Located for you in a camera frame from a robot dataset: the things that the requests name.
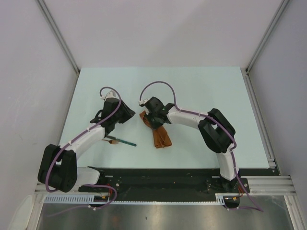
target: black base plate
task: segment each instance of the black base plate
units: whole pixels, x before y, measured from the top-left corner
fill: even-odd
[[[248,180],[246,178],[241,178],[241,182],[244,185],[244,188],[249,193],[250,190],[249,190]],[[208,193],[215,194],[215,193],[238,193],[239,192],[238,183],[235,185],[235,187],[231,191],[225,192],[220,178],[208,178],[206,180],[206,184],[207,184]]]
[[[128,170],[129,173],[114,169],[99,171],[101,176],[97,184],[110,184],[114,187],[118,192],[117,201],[205,202],[215,201],[215,193],[238,193],[237,186],[231,192],[225,191],[220,179],[210,175],[212,170],[136,169]],[[247,184],[246,189],[249,191],[246,178],[242,178],[242,183]],[[108,191],[109,189],[99,187],[79,188],[79,192]]]

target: orange cloth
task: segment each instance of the orange cloth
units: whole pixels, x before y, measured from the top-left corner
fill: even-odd
[[[145,111],[143,111],[142,113],[140,113],[140,117],[143,120],[143,122],[149,127],[150,123],[147,120],[146,117],[144,117],[145,115]],[[164,148],[167,146],[171,146],[172,142],[171,139],[169,138],[167,131],[165,130],[165,128],[163,126],[159,127],[156,130],[153,130],[153,141],[154,141],[154,146],[158,149],[158,148]]]

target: gray wall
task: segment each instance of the gray wall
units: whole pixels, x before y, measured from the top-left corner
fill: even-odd
[[[0,2],[0,229],[32,194],[76,75],[34,0]]]
[[[275,156],[307,213],[307,1],[289,5],[251,71]]]

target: stainless steel surface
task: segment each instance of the stainless steel surface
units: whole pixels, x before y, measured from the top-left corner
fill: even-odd
[[[47,217],[73,205],[44,204],[38,230],[293,230],[283,196],[259,196],[264,213],[222,206],[111,205]],[[250,205],[246,197],[241,205]]]
[[[267,41],[269,40],[272,31],[274,30],[274,28],[276,27],[277,23],[280,21],[285,9],[287,8],[287,6],[289,5],[291,0],[283,0],[279,6],[279,8],[277,9],[275,15],[273,16],[272,21],[269,24],[269,27],[267,28],[267,30],[265,31],[255,53],[253,54],[253,57],[251,58],[248,66],[247,66],[247,71],[250,72],[250,70],[253,68],[253,65],[255,63],[255,61],[257,60],[257,57],[259,56],[259,54],[261,53],[262,49],[264,48],[265,44],[267,43]]]
[[[71,51],[69,50],[61,32],[59,31],[59,28],[57,26],[57,24],[55,23],[50,10],[48,9],[46,3],[44,0],[36,0],[38,7],[40,8],[42,14],[44,15],[44,17],[46,18],[46,21],[48,23],[48,25],[50,26],[53,34],[55,35],[57,41],[59,42],[59,45],[61,46],[65,56],[67,57],[68,61],[70,62],[72,68],[75,70],[75,72],[77,74],[79,74],[80,70],[77,66],[77,63],[75,61],[75,59],[73,58]]]

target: paintbrush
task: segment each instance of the paintbrush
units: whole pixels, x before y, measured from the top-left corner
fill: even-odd
[[[128,142],[128,141],[125,141],[125,140],[122,140],[122,139],[118,139],[118,138],[115,138],[113,136],[106,136],[106,138],[109,138],[111,140],[117,140],[118,142],[136,147],[136,144],[134,144],[134,143],[131,143],[131,142]]]

